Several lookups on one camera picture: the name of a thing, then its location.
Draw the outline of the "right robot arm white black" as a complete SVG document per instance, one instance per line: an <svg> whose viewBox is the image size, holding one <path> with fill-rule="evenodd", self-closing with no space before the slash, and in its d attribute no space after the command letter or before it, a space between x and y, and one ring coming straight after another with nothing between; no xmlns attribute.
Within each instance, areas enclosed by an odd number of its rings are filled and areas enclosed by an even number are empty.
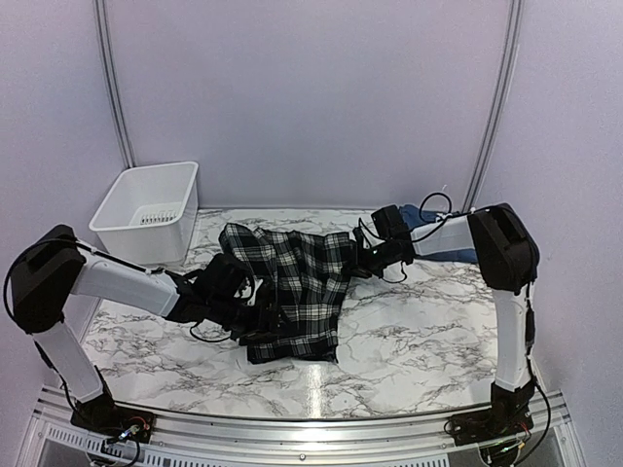
<svg viewBox="0 0 623 467"><path fill-rule="evenodd" d="M497 326L497 368L491 385L491 406L465 417L501 436L518 424L528 410L536 382L531 369L535 339L531 289L537 279L538 248L517 213L507 203L448 211L409 226L399 208L390 205L372 215L377 244L366 247L361 227L354 229L354 245L344 273L383 277L387 267L410 265L416 259L474 251L485 284L492 290Z"/></svg>

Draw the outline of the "blue t-shirt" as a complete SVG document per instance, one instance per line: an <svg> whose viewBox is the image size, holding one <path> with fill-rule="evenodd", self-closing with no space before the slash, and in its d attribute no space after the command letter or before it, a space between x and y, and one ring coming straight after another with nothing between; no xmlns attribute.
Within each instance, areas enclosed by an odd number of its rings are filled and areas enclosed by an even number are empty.
<svg viewBox="0 0 623 467"><path fill-rule="evenodd" d="M438 213L431 210L421 210L413 204L405 204L399 207L403 221L411 230L428 223L437 221ZM441 252L429 255L421 255L426 261L431 262L458 262L476 265L478 258L474 249L461 249L457 251Z"/></svg>

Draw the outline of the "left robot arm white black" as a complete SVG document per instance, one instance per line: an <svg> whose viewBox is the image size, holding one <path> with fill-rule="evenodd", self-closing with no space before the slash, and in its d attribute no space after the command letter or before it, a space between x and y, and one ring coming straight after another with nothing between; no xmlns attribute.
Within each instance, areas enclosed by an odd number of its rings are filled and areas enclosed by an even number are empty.
<svg viewBox="0 0 623 467"><path fill-rule="evenodd" d="M72 422L113 433L148 414L119 407L65 321L70 296L88 296L147 311L178 324L209 321L233 341L263 343L280 337L273 286L250 267L219 253L202 269L179 274L148 269L81 242L57 225L11 263L2 286L9 317L31 336L44 362L76 400Z"/></svg>

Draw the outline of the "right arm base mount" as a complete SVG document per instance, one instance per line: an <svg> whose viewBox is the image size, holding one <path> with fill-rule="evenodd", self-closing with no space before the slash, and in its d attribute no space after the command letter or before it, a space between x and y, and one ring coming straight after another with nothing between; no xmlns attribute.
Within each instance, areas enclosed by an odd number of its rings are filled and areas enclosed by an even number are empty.
<svg viewBox="0 0 623 467"><path fill-rule="evenodd" d="M528 409L511 415L494 409L459 413L451 415L444 425L445 433L453 438L456 446L527 434L532 429L533 421Z"/></svg>

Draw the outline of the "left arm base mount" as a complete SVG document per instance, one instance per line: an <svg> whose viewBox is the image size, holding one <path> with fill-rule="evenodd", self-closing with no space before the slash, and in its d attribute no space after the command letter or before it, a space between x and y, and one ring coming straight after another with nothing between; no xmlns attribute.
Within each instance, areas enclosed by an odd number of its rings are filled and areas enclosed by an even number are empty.
<svg viewBox="0 0 623 467"><path fill-rule="evenodd" d="M70 419L72 425L102 434L108 438L121 441L123 432L132 426L137 427L136 433L128 433L127 439L139 443L148 443L152 436L156 416L151 412L121 406L112 407L81 407Z"/></svg>

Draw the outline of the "plaid black white garment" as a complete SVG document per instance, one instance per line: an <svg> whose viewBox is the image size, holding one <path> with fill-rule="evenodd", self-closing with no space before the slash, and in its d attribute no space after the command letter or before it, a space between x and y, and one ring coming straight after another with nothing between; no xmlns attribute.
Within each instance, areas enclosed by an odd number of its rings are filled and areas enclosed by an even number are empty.
<svg viewBox="0 0 623 467"><path fill-rule="evenodd" d="M245 263L257 279L275 289L284 335L250 344L247 360L264 364L284 358L337 361L338 322L351 258L347 232L277 232L229 223L218 237L222 251Z"/></svg>

